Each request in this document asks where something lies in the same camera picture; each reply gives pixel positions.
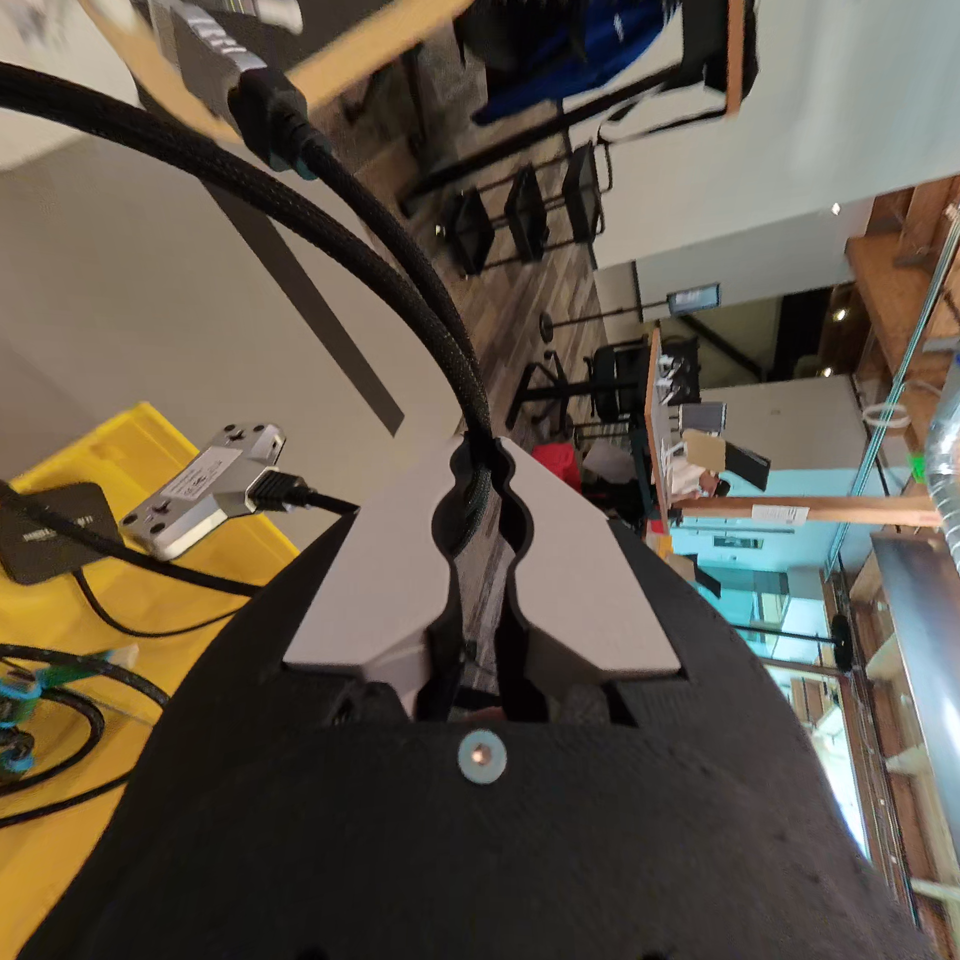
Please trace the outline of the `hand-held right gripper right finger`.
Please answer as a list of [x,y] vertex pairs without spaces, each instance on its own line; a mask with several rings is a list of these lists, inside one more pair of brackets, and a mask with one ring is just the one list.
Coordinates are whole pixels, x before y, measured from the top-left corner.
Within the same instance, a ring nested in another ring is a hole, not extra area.
[[510,676],[535,689],[674,677],[681,662],[605,514],[495,441]]

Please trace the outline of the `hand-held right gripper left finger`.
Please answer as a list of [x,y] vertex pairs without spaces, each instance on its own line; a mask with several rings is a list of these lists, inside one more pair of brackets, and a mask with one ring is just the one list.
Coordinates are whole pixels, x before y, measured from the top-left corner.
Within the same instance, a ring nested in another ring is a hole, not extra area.
[[283,666],[392,689],[411,718],[461,666],[453,547],[464,532],[464,440],[449,438],[366,500]]

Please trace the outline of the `yellow plastic bin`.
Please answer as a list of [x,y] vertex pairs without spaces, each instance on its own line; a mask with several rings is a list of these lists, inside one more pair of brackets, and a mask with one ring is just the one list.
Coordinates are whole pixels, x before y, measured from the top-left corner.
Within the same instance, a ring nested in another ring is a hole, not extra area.
[[[32,494],[90,481],[99,485],[115,517],[128,511],[185,468],[198,448],[148,403],[116,414],[45,461],[12,480]],[[181,563],[257,586],[266,584],[299,549],[266,517],[233,520],[208,536]],[[165,632],[235,610],[243,599],[175,582],[113,558],[87,573],[93,593],[114,618],[133,629]],[[1,640],[75,654],[139,645],[127,666],[167,693],[224,623],[181,637],[138,639],[110,629],[67,576],[18,585],[2,575]],[[2,798],[2,816],[68,799],[129,772],[159,717],[159,708],[136,691],[106,678],[88,678],[72,689],[102,711],[101,743],[71,771],[40,786]],[[1,957],[19,950],[66,891],[90,855],[124,788],[47,817],[2,830]]]

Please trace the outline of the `red storage tote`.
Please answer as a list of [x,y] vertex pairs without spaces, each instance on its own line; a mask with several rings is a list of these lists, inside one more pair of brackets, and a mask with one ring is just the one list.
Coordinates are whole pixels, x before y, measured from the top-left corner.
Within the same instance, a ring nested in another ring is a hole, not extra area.
[[570,442],[539,444],[531,452],[534,461],[541,464],[577,494],[582,493],[582,476],[577,452]]

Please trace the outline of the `black bin divider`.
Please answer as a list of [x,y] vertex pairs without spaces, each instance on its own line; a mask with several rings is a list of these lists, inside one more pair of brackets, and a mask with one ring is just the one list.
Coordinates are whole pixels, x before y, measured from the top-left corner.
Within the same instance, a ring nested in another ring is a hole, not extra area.
[[252,598],[261,590],[260,586],[252,583],[219,577],[152,558],[123,543],[92,532],[42,503],[29,500],[5,480],[1,481],[1,504],[20,518],[29,520],[42,529],[49,529],[102,558],[115,559],[139,570],[221,594]]

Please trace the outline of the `long wooden desk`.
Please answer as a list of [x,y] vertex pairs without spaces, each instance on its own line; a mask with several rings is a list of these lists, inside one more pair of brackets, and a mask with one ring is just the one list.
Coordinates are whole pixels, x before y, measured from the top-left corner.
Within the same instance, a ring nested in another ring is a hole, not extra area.
[[669,486],[665,478],[664,443],[669,440],[669,423],[666,412],[666,402],[662,400],[661,388],[658,382],[661,378],[660,367],[663,358],[662,334],[658,325],[650,336],[649,361],[647,365],[645,397],[644,397],[644,426],[647,435],[648,450],[651,459],[651,476],[654,481],[655,504],[663,532],[667,532],[669,525],[670,495]]

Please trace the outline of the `black office chair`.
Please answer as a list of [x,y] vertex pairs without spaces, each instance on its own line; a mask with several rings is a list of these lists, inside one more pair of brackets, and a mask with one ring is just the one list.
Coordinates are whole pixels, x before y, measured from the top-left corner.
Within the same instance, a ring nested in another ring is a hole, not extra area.
[[635,419],[646,405],[650,343],[640,339],[607,344],[583,357],[591,413],[601,424]]

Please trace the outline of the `black pole stand round base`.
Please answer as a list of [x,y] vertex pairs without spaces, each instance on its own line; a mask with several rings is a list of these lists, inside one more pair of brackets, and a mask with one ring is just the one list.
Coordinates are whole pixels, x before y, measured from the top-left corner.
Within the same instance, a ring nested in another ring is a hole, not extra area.
[[643,305],[636,304],[630,307],[619,307],[565,320],[554,320],[549,313],[544,311],[539,315],[537,327],[541,342],[550,344],[553,342],[557,330],[592,325],[594,323],[606,322],[608,319],[623,316],[634,316],[642,319]]

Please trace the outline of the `wood-rimmed black board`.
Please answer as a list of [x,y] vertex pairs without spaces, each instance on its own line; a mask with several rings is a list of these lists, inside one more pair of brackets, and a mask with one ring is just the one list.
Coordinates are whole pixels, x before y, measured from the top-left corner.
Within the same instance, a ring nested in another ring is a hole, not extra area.
[[[79,6],[138,86],[146,90],[164,112],[204,137],[222,143],[239,143],[233,127],[187,90],[179,70],[162,54],[152,30],[138,13],[131,13],[130,26],[121,26],[94,2],[81,1]],[[430,6],[431,2],[389,2],[325,45],[304,64],[290,70],[289,78],[305,95],[308,108],[330,102],[347,87],[401,54],[408,42],[416,42],[423,32],[423,14],[429,13]]]

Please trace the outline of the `silver ventilation duct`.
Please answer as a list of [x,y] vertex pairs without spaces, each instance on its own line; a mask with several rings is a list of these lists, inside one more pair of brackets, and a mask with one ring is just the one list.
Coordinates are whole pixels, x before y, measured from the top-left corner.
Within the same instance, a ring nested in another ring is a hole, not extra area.
[[942,534],[959,570],[959,354],[955,353],[931,420],[924,450],[924,479],[941,519]]

